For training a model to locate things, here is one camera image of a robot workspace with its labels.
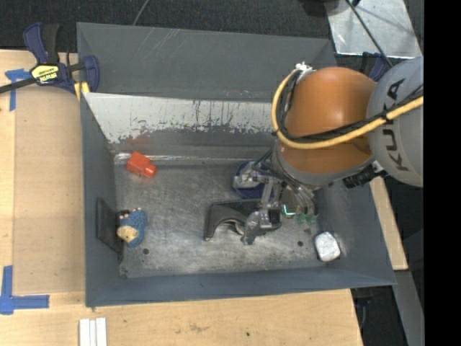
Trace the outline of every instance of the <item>white object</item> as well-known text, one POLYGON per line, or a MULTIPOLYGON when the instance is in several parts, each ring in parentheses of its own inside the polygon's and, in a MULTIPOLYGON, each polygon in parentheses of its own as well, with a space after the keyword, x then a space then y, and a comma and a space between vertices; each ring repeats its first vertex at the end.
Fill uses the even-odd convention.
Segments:
POLYGON ((323 232, 315 238, 315 248, 323 262, 330 262, 341 254, 338 242, 330 232, 323 232))
POLYGON ((79 346, 107 346, 107 324, 105 318, 80 319, 79 346))

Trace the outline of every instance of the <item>yellow cable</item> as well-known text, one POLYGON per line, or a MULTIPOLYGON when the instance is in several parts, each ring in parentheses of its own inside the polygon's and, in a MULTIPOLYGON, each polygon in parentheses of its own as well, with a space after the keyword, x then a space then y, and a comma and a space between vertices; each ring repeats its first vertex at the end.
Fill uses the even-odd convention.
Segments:
POLYGON ((388 120, 395 119, 401 116, 402 114, 409 112, 410 110, 413 110, 413 109, 416 109, 417 107, 422 106, 422 104, 424 103, 424 97, 421 96, 409 102, 408 104, 405 104, 395 110, 388 112, 386 115, 387 119, 378 118, 360 128, 357 128, 356 130, 346 133, 345 135, 341 135, 335 138, 330 138, 329 140, 318 141, 314 143, 297 142, 297 141, 293 141, 293 140, 286 138, 283 135, 282 131, 280 130, 279 124, 277 123, 277 107, 279 104, 280 95, 283 89, 285 88, 285 86, 287 85, 287 82, 291 79, 291 77, 293 76, 295 72, 296 70, 292 71, 277 88, 274 98, 272 100, 271 120, 272 120, 272 127, 275 129, 275 133, 277 134, 277 137, 281 140, 281 142, 283 142, 285 145, 291 148, 296 148, 298 150, 312 150, 315 148, 325 148, 325 147, 337 145, 339 143, 350 141, 353 138, 362 136, 365 133, 368 133, 371 130, 378 128, 380 125, 385 124, 388 120))

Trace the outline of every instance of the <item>orange object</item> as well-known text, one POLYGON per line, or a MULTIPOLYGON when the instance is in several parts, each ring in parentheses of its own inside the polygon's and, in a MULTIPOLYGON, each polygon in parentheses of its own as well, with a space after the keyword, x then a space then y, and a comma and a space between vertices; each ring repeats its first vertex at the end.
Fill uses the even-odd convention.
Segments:
POLYGON ((127 170, 138 176, 144 175, 152 178, 157 172, 157 167, 151 164, 151 161, 147 156, 134 151, 128 159, 127 170))

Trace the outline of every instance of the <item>blue tape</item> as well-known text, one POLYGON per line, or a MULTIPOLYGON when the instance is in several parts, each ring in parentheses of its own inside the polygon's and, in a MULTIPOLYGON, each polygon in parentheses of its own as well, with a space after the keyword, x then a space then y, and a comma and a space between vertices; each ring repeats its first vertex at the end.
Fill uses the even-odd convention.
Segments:
MULTIPOLYGON (((13 83, 21 79, 30 78, 30 73, 24 69, 14 69, 13 71, 6 71, 5 76, 13 83)), ((9 111, 12 112, 16 109, 16 90, 12 90, 9 95, 9 111)))
POLYGON ((13 296, 13 266, 3 268, 1 282, 0 314, 12 315, 14 310, 20 309, 47 309, 49 308, 50 295, 13 296))

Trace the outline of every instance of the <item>small figurine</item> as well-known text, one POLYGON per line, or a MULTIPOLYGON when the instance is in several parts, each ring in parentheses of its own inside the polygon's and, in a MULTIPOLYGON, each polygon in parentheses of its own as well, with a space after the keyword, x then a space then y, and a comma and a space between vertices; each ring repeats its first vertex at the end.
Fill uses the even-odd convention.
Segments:
POLYGON ((147 214, 141 208, 131 213, 119 215, 120 227, 117 236, 127 243, 128 247, 137 247, 144 238, 144 228, 148 225, 147 214))

